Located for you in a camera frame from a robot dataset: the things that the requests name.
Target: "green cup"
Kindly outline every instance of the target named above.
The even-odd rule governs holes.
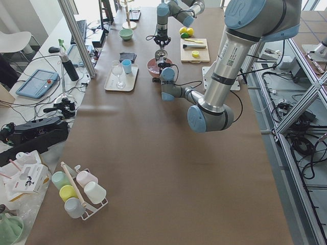
[[[14,216],[8,218],[6,214],[0,214],[0,244],[12,245],[15,244],[24,228],[21,218]]]

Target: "blue joint cap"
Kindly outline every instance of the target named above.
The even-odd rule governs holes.
[[[163,92],[161,93],[161,98],[163,101],[173,101],[175,99],[171,94]]]
[[[270,34],[268,36],[264,36],[261,38],[261,40],[264,42],[275,42],[275,41],[288,39],[288,38],[296,36],[299,28],[300,28],[300,24],[298,24],[294,27],[288,28],[286,30]]]
[[[160,77],[166,81],[172,81],[175,77],[175,71],[170,67],[166,67],[162,70]]]
[[[192,25],[193,21],[194,21],[194,18],[193,18],[192,16],[189,15],[188,17],[186,17],[186,18],[184,19],[184,21],[183,21],[183,25],[184,25],[185,27],[190,27],[190,26]]]
[[[169,6],[168,4],[161,3],[157,7],[157,15],[158,16],[166,16],[169,14]]]
[[[197,106],[191,106],[188,110],[188,122],[190,128],[196,133],[204,133],[206,124],[202,111]]]
[[[262,11],[267,0],[233,0],[225,11],[225,24],[239,29],[252,22]]]

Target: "pink bowl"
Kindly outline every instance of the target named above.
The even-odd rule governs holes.
[[[167,63],[172,64],[173,62],[170,59],[166,60]],[[148,71],[150,75],[154,78],[159,78],[159,70],[160,68],[157,66],[157,63],[155,62],[155,59],[151,59],[148,62]]]

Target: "white chair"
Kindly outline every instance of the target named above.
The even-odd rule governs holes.
[[[41,47],[39,42],[30,32],[17,32],[6,34],[0,31],[0,53],[21,53],[29,63],[29,59],[22,50],[29,44],[31,37]]]

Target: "green bowl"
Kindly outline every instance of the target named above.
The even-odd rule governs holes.
[[[119,35],[123,40],[129,40],[133,36],[133,30],[132,29],[121,29],[119,31]]]

